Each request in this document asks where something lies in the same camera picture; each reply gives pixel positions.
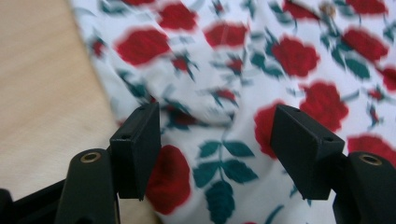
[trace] green leaf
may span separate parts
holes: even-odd
[[[361,95],[360,91],[355,91],[355,92],[353,92],[353,93],[351,93],[349,95],[345,95],[345,96],[341,97],[341,101],[345,102],[345,103],[349,102],[349,101],[353,101],[356,98],[358,98],[360,95]]]
[[[128,9],[126,7],[123,6],[110,6],[105,4],[104,1],[102,1],[100,3],[100,7],[102,9],[103,12],[105,12],[106,14],[110,14],[110,15],[124,15],[125,12],[128,11]]]
[[[346,65],[345,65],[345,63],[344,63],[344,59],[343,59],[343,57],[341,56],[341,53],[340,53],[339,48],[335,47],[335,48],[332,50],[332,58],[333,58],[338,64],[340,64],[344,69],[346,68]]]
[[[265,65],[262,71],[271,77],[283,77],[285,75],[282,69],[274,65]]]
[[[235,157],[254,157],[253,152],[243,142],[224,142],[224,146]]]
[[[271,10],[276,14],[283,14],[282,8],[280,8],[280,6],[276,2],[269,3],[268,5],[270,6]]]
[[[283,24],[291,24],[294,23],[294,19],[290,14],[276,14],[276,18],[278,21],[280,21],[280,23]]]
[[[217,141],[209,141],[205,142],[203,145],[199,146],[201,149],[201,153],[199,155],[200,158],[206,158],[213,155],[219,148],[221,147],[221,143]]]
[[[370,78],[370,72],[367,65],[353,58],[346,58],[346,67],[361,79]]]
[[[344,0],[334,0],[333,2],[339,7],[347,7],[347,3]]]
[[[145,97],[146,96],[146,87],[143,84],[130,84],[128,82],[125,82],[125,84],[128,86],[129,92],[137,98]]]
[[[338,49],[342,50],[342,51],[352,51],[353,48],[351,48],[347,43],[345,43],[344,41],[340,41],[339,43],[337,43],[336,46]]]
[[[201,163],[198,167],[192,169],[192,176],[195,180],[195,186],[197,188],[204,187],[207,183],[212,180],[216,171],[219,169],[218,161],[210,161]]]
[[[185,113],[185,114],[190,114],[189,109],[184,106],[183,104],[181,104],[178,101],[172,101],[172,100],[168,100],[168,99],[164,99],[166,103],[168,103],[170,106],[180,110],[181,112]]]
[[[255,52],[250,59],[251,64],[258,66],[260,69],[264,67],[265,56],[259,52]]]
[[[86,8],[83,7],[74,7],[73,8],[73,13],[77,16],[80,15],[90,15],[90,16],[95,16],[95,14],[93,14],[93,12],[89,11]]]
[[[297,192],[298,192],[297,187],[295,185],[293,185],[293,188],[291,189],[290,194],[289,194],[289,198],[291,198]]]
[[[253,4],[252,0],[247,0],[241,4],[242,8],[247,8],[250,12],[250,18],[254,19],[254,15],[256,14],[256,6]]]
[[[329,40],[329,37],[327,37],[327,35],[321,35],[320,42],[326,47],[327,50],[329,50],[330,40]]]
[[[122,69],[118,69],[116,70],[117,75],[119,75],[120,78],[122,78],[122,80],[126,81],[126,77],[131,75],[132,73],[130,73],[127,70],[122,70]]]
[[[207,209],[210,212],[210,220],[215,224],[224,224],[235,210],[233,200],[233,188],[223,180],[213,184],[205,192]]]
[[[395,35],[393,34],[392,30],[390,30],[390,29],[384,30],[383,35],[385,38],[387,38],[393,44],[393,42],[395,40]]]
[[[228,160],[221,167],[228,178],[239,184],[257,179],[258,176],[246,164],[237,160]]]
[[[277,43],[277,39],[276,37],[271,33],[271,31],[268,28],[265,28],[265,33],[268,34],[268,36],[270,37],[272,43]]]
[[[273,57],[274,58],[274,53],[272,52],[272,47],[274,46],[274,42],[270,42],[270,41],[268,41],[267,42],[267,45],[265,46],[265,53],[268,55],[268,56],[271,56],[271,57]]]
[[[341,15],[345,17],[353,18],[357,16],[355,11],[349,6],[339,7],[338,10],[340,11]]]
[[[260,39],[263,39],[263,38],[264,38],[264,34],[263,34],[263,33],[252,33],[252,34],[250,35],[250,38],[251,38],[252,40],[260,40]]]
[[[265,224],[272,224],[274,221],[275,216],[280,212],[280,210],[282,210],[282,208],[284,208],[285,206],[280,204],[278,205],[274,211],[271,212],[271,214],[268,216],[268,218],[265,220]]]

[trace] red rose print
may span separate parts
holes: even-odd
[[[230,101],[235,101],[235,94],[233,94],[233,92],[231,92],[230,90],[219,90],[216,91],[215,94],[218,97],[228,99]]]
[[[131,65],[148,63],[170,50],[167,36],[153,28],[133,30],[116,43],[115,49]]]
[[[303,45],[300,40],[289,36],[275,44],[272,52],[289,76],[307,77],[320,59],[314,47]]]
[[[283,10],[289,12],[295,20],[300,20],[300,19],[311,19],[315,21],[319,20],[317,15],[307,10],[305,7],[300,7],[288,0],[286,0],[283,3]]]
[[[371,62],[388,54],[388,47],[363,28],[351,27],[347,29],[342,40]]]
[[[304,88],[305,100],[300,109],[332,132],[341,128],[341,120],[348,114],[348,108],[341,101],[340,95],[333,84],[314,83]]]
[[[276,154],[270,145],[271,132],[274,125],[276,105],[279,104],[283,105],[283,102],[273,102],[271,105],[261,108],[254,116],[256,141],[260,144],[262,153],[270,156],[272,159],[276,159]]]
[[[380,136],[366,133],[360,136],[348,137],[347,149],[349,152],[365,151],[373,153],[387,159],[396,167],[396,148],[392,148]]]
[[[189,65],[183,56],[178,56],[172,60],[172,65],[179,71],[187,72]]]
[[[183,113],[179,109],[169,110],[169,117],[170,122],[178,127],[185,127],[199,123],[199,121],[195,117]]]
[[[383,1],[378,0],[346,0],[356,13],[361,15],[388,14],[388,9]]]
[[[241,75],[242,73],[242,66],[244,65],[244,62],[238,58],[234,58],[231,61],[226,63],[226,66],[233,70],[233,73],[236,75]]]
[[[224,11],[225,11],[224,6],[220,1],[213,2],[213,8],[215,9],[215,12],[217,15],[224,13]]]
[[[182,3],[169,5],[159,14],[159,24],[163,29],[190,31],[196,26],[196,13],[189,11]]]
[[[368,90],[367,95],[377,101],[382,101],[385,99],[384,93],[379,88]]]
[[[247,28],[243,24],[217,23],[205,30],[207,43],[212,47],[239,47],[245,43]]]
[[[186,202],[190,194],[190,167],[186,159],[177,147],[163,147],[146,190],[152,206],[157,212],[169,215]]]
[[[105,43],[101,38],[97,38],[91,44],[92,53],[96,58],[102,58],[103,50],[105,48]]]
[[[128,5],[131,5],[131,6],[138,7],[138,6],[142,6],[145,4],[153,3],[153,2],[155,2],[155,0],[122,0],[122,2],[124,2]]]
[[[396,91],[396,67],[377,68],[377,71],[384,77],[384,86],[388,91]]]

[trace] cloth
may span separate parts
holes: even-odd
[[[160,103],[164,223],[335,222],[269,146],[276,104],[396,165],[393,0],[71,3],[115,119]]]

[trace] beige table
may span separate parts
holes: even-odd
[[[14,200],[65,178],[117,130],[66,0],[0,1],[0,188]],[[122,223],[156,223],[121,201]]]

